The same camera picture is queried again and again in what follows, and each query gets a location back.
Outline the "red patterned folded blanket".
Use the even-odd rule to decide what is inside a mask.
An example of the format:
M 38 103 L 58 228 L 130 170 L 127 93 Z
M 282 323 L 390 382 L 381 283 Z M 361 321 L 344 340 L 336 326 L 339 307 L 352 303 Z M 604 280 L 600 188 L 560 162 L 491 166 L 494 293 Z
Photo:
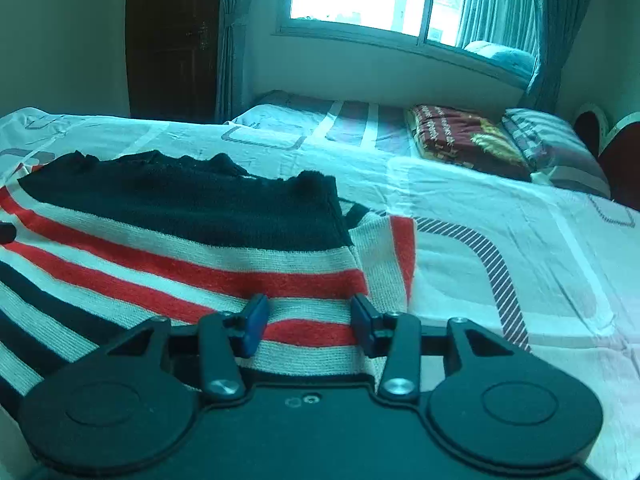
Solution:
M 522 152 L 485 117 L 421 104 L 406 110 L 406 122 L 423 158 L 511 180 L 532 180 Z

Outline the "red heart-shaped headboard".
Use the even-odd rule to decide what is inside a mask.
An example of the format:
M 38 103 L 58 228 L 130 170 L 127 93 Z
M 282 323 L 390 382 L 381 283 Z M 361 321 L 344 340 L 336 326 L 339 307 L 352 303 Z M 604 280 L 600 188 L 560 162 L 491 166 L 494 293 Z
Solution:
M 610 126 L 601 107 L 586 103 L 578 108 L 573 127 L 608 178 L 612 199 L 639 210 L 640 113 Z

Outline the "striped red black white sweater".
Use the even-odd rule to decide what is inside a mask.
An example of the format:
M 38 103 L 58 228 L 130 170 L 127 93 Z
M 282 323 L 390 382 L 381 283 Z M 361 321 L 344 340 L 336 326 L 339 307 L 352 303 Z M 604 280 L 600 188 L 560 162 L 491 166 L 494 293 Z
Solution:
M 249 174 L 146 152 L 70 153 L 21 166 L 1 188 L 1 406 L 148 318 L 191 325 L 268 297 L 245 374 L 379 378 L 349 299 L 406 312 L 416 224 L 343 200 L 315 171 Z

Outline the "folded light striped quilt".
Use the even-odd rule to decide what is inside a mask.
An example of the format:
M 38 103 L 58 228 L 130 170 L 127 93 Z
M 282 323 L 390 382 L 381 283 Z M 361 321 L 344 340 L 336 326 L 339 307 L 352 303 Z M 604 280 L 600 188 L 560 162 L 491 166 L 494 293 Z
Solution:
M 314 136 L 399 156 L 419 155 L 400 107 L 359 101 L 322 100 L 277 90 L 232 119 L 254 129 Z

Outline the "teal left curtain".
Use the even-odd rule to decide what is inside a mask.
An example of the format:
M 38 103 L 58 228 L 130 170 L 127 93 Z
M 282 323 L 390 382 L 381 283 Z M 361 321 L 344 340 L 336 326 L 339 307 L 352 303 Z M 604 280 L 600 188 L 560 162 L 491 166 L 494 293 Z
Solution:
M 226 122 L 242 104 L 244 54 L 252 0 L 220 0 L 215 116 Z

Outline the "teal curtain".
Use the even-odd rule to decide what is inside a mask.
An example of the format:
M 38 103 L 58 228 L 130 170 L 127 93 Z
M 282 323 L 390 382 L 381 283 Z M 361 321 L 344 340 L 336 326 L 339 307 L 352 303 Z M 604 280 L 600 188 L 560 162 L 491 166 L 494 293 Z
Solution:
M 552 113 L 570 57 L 591 0 L 534 0 L 538 34 L 537 64 L 520 105 Z
M 220 0 L 215 116 L 226 122 L 242 104 L 244 54 L 252 0 Z

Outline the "dark wooden door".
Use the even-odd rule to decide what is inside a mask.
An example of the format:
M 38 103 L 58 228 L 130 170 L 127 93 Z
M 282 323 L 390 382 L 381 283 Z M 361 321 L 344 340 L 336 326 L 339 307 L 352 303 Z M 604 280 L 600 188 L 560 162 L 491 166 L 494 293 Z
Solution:
M 126 0 L 130 116 L 210 124 L 220 0 Z

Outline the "window with metal frame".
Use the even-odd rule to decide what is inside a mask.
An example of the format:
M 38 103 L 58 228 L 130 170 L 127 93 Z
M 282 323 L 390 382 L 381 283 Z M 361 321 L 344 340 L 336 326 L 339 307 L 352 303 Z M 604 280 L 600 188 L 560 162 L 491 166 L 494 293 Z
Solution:
M 469 58 L 517 82 L 529 79 L 464 47 L 485 40 L 538 51 L 534 0 L 280 0 L 278 12 L 282 34 Z

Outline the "light patterned bed sheet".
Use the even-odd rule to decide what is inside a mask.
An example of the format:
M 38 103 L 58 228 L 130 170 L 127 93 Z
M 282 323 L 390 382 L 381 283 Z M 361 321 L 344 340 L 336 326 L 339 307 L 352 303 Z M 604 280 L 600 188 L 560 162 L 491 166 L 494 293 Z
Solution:
M 315 171 L 343 200 L 416 224 L 406 312 L 445 327 L 418 402 L 382 377 L 245 374 L 207 402 L 172 372 L 153 316 L 1 407 L 12 479 L 634 479 L 639 216 L 585 193 L 294 133 L 23 108 L 1 121 L 1 187 L 70 153 L 146 152 L 249 174 Z

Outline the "teal cushion on windowsill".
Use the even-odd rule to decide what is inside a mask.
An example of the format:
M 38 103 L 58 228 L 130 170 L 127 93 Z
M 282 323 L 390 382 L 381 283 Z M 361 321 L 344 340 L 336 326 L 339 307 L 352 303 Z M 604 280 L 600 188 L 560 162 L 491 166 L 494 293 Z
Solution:
M 464 50 L 489 58 L 492 62 L 525 79 L 532 78 L 535 71 L 536 58 L 529 52 L 520 49 L 485 40 L 476 40 L 467 44 Z

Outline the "striped grey pillow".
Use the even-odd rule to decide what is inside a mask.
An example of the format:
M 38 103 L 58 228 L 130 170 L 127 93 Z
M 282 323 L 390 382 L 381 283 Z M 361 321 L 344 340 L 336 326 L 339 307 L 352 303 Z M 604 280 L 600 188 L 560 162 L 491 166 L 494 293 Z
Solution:
M 597 159 L 565 120 L 538 110 L 507 108 L 502 125 L 533 174 L 542 174 L 556 188 L 611 197 Z

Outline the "teal right curtain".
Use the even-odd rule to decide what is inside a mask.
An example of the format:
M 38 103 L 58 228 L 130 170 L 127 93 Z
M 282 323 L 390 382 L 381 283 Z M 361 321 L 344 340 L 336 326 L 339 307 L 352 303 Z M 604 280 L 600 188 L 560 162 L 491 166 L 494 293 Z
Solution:
M 570 57 L 591 0 L 534 0 L 538 34 L 537 64 L 520 105 L 552 113 Z

